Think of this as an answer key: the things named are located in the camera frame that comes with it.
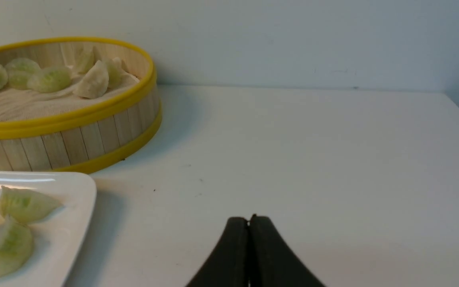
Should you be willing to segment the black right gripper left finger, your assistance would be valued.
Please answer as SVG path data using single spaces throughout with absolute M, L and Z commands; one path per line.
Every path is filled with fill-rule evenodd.
M 247 287 L 248 224 L 245 218 L 228 218 L 222 235 L 188 287 Z

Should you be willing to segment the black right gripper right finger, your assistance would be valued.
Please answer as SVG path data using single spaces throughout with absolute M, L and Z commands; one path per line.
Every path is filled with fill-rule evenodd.
M 323 287 L 301 262 L 267 216 L 254 214 L 249 222 L 252 287 Z

